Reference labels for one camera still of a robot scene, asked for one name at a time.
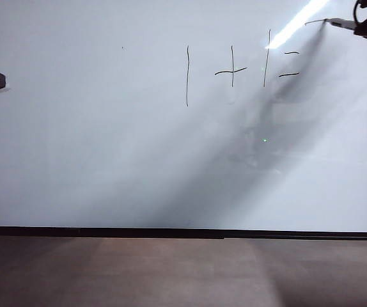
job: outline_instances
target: black marker writing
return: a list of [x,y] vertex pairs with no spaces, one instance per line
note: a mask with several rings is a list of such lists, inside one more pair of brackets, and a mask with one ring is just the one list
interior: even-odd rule
[[230,47],[231,49],[231,53],[232,53],[232,70],[222,70],[220,72],[217,72],[215,73],[215,75],[217,74],[221,74],[223,72],[227,72],[229,74],[232,74],[232,87],[233,87],[233,80],[234,80],[234,75],[235,75],[235,72],[239,72],[241,70],[245,70],[247,67],[244,67],[244,68],[241,68],[241,69],[238,69],[238,70],[235,70],[235,59],[233,57],[233,46]]
[[[243,69],[246,69],[247,67],[245,67],[245,68],[241,68],[241,69],[238,69],[238,70],[234,70],[233,72],[239,72],[239,71],[241,71],[241,70],[243,70]],[[223,72],[229,72],[229,73],[233,73],[231,70],[222,70],[221,72],[217,72],[217,73],[215,73],[215,75],[217,75],[217,74],[221,74],[221,73],[223,73]]]
[[299,72],[295,72],[295,73],[292,73],[292,74],[283,74],[283,75],[280,75],[279,77],[284,77],[285,75],[298,75]]
[[266,55],[266,66],[265,66],[265,78],[263,79],[263,87],[266,86],[266,72],[267,72],[267,63],[269,62],[269,45],[270,45],[270,31],[271,29],[269,29],[269,44],[267,45],[268,48],[267,48],[267,55]]
[[188,67],[186,71],[186,106],[188,106],[188,83],[189,83],[189,45],[186,47],[186,54],[188,55]]

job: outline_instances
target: white board surface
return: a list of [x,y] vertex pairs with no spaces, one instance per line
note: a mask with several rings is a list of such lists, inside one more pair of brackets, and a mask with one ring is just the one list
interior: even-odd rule
[[367,232],[367,40],[304,26],[263,87],[307,3],[0,0],[0,226]]

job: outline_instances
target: floor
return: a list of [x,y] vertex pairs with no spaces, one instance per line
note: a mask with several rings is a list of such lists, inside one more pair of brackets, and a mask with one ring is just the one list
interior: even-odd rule
[[0,236],[0,307],[367,307],[367,241]]

